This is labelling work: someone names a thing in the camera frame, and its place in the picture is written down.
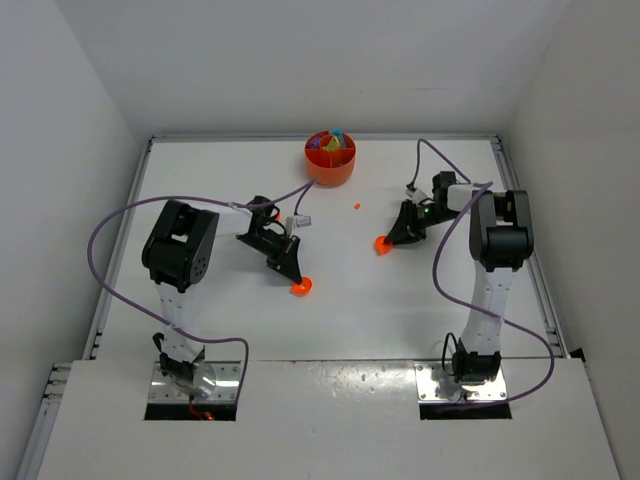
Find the orange heart-shaped piece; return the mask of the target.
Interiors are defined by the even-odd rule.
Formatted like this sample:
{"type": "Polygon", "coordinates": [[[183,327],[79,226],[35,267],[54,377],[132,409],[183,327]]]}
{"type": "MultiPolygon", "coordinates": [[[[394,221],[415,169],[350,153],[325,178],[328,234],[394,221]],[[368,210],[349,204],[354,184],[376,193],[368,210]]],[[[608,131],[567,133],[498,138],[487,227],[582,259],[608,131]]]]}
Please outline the orange heart-shaped piece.
{"type": "Polygon", "coordinates": [[[293,283],[291,286],[291,293],[296,296],[305,296],[311,292],[313,282],[309,277],[304,276],[299,283],[293,283]]]}

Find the orange round cone piece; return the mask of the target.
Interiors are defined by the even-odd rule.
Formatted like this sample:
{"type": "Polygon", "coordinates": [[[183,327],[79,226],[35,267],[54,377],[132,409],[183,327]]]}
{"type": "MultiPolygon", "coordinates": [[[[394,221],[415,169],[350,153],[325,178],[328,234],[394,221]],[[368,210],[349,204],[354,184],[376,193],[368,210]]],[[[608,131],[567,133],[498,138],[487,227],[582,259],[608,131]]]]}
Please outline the orange round cone piece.
{"type": "Polygon", "coordinates": [[[385,255],[393,249],[393,244],[387,242],[385,236],[379,236],[374,242],[374,248],[378,255],[385,255]]]}

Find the purple rounded lego piece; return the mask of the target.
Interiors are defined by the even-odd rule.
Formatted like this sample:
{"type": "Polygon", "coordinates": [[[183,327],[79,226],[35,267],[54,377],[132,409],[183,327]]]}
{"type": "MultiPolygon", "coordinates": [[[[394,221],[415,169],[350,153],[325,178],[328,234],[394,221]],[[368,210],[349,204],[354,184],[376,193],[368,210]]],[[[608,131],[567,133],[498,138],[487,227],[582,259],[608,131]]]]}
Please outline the purple rounded lego piece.
{"type": "Polygon", "coordinates": [[[322,140],[323,136],[322,135],[316,135],[312,138],[309,139],[309,141],[307,142],[306,147],[309,149],[318,149],[321,147],[321,140],[322,140]]]}

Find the green lego brick upside-down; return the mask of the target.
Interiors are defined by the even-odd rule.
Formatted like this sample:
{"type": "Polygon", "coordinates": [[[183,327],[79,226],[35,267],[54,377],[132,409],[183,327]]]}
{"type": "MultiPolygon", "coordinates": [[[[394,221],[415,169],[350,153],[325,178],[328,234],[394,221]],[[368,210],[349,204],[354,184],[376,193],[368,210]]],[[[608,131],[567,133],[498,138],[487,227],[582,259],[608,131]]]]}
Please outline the green lego brick upside-down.
{"type": "Polygon", "coordinates": [[[342,143],[337,137],[331,137],[323,149],[329,152],[337,151],[342,148],[342,143]]]}

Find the long teal lego brick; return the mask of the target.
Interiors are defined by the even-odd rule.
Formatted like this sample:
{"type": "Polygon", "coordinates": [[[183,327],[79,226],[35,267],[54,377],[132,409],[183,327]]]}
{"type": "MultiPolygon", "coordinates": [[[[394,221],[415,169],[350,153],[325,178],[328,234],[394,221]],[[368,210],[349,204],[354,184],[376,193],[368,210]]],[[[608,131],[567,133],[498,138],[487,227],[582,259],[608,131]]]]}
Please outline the long teal lego brick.
{"type": "Polygon", "coordinates": [[[340,129],[332,129],[329,131],[329,134],[340,139],[343,140],[344,139],[344,135],[343,132],[340,129]]]}

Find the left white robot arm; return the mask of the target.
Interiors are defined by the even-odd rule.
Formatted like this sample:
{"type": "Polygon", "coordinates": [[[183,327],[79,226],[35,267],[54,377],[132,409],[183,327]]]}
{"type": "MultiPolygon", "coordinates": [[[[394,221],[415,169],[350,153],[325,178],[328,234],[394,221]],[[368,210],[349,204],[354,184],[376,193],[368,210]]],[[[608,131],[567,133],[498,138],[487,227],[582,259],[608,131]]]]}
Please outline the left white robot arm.
{"type": "MultiPolygon", "coordinates": [[[[254,197],[248,230],[237,236],[266,256],[267,266],[292,282],[298,295],[309,293],[312,281],[301,274],[300,239],[293,234],[298,217],[282,223],[280,210],[264,196],[254,197]]],[[[205,360],[199,315],[193,311],[190,288],[205,278],[220,214],[178,200],[166,202],[143,248],[142,264],[157,288],[162,316],[169,321],[153,335],[160,371],[177,389],[195,396],[211,392],[215,372],[205,360]]]]}

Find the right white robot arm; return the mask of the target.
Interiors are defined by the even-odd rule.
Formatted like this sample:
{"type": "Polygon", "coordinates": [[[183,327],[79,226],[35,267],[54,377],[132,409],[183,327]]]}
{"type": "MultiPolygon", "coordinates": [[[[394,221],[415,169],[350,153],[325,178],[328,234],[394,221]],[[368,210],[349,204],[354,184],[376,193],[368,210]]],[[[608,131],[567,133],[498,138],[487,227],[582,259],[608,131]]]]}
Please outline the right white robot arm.
{"type": "Polygon", "coordinates": [[[483,384],[496,379],[501,363],[501,329],[508,295],[517,272],[534,250],[534,232],[528,193],[494,192],[480,184],[459,183],[452,171],[432,179],[427,195],[412,183],[407,199],[389,233],[377,240],[383,253],[394,246],[424,240],[427,229],[450,222],[456,226],[466,214],[469,251],[475,264],[472,300],[461,336],[455,340],[451,370],[457,383],[483,384]]]}

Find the orange divided round container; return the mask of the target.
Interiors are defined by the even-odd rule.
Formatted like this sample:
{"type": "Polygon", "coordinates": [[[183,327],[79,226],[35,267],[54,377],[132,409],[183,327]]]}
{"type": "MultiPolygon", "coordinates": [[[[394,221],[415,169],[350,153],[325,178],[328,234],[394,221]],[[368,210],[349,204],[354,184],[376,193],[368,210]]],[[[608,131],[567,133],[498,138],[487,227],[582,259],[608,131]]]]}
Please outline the orange divided round container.
{"type": "Polygon", "coordinates": [[[331,137],[330,130],[323,130],[311,135],[304,146],[306,170],[309,177],[324,187],[337,187],[344,184],[351,176],[356,164],[356,144],[351,136],[343,132],[344,139],[340,140],[342,148],[337,151],[326,151],[323,146],[331,137]],[[306,147],[310,138],[322,135],[321,147],[309,149],[306,147]]]}

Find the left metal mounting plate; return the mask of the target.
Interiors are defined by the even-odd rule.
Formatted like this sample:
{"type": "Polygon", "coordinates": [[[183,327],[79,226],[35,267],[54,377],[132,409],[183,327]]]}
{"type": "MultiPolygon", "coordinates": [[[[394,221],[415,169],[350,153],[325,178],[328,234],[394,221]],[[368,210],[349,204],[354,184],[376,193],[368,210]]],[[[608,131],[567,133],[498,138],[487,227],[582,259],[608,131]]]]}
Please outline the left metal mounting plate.
{"type": "Polygon", "coordinates": [[[150,404],[187,404],[190,398],[201,404],[232,404],[237,398],[242,365],[239,362],[205,362],[196,368],[194,379],[164,374],[154,364],[148,391],[150,404]]]}

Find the metal mounting plate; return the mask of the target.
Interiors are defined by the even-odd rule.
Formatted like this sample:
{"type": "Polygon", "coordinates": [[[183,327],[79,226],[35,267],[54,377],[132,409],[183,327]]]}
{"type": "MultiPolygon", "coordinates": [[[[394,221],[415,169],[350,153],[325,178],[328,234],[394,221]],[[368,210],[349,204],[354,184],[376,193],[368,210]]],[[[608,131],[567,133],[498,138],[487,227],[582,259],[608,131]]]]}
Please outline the metal mounting plate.
{"type": "Polygon", "coordinates": [[[239,362],[205,362],[196,368],[194,379],[164,374],[154,364],[148,391],[150,404],[187,404],[190,398],[201,404],[232,404],[237,398],[242,365],[239,362]]]}
{"type": "Polygon", "coordinates": [[[420,404],[453,405],[457,403],[490,403],[508,399],[503,369],[495,380],[456,383],[437,361],[414,364],[417,395],[420,404]]]}

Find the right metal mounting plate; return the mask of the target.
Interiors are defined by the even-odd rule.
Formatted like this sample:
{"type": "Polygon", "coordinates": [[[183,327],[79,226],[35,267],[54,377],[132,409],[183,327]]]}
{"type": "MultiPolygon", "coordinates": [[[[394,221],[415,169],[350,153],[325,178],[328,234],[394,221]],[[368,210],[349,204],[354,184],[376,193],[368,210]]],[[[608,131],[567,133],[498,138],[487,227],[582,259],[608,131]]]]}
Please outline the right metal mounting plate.
{"type": "Polygon", "coordinates": [[[417,395],[420,404],[453,405],[457,403],[490,403],[508,399],[503,369],[495,380],[456,383],[437,361],[414,364],[417,395]]]}

